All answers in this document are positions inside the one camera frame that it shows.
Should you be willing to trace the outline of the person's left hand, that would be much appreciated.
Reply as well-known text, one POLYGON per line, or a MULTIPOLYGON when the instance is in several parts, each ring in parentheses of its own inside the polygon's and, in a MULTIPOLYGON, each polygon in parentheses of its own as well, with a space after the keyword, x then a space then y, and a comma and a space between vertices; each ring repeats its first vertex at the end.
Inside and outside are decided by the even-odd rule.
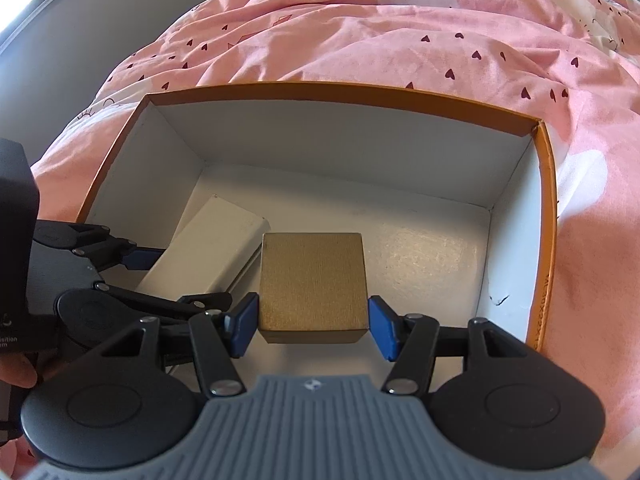
POLYGON ((54 367, 38 372, 22 354, 2 354, 0 358, 0 380, 11 386, 30 389, 39 378, 48 379, 55 373, 54 367))

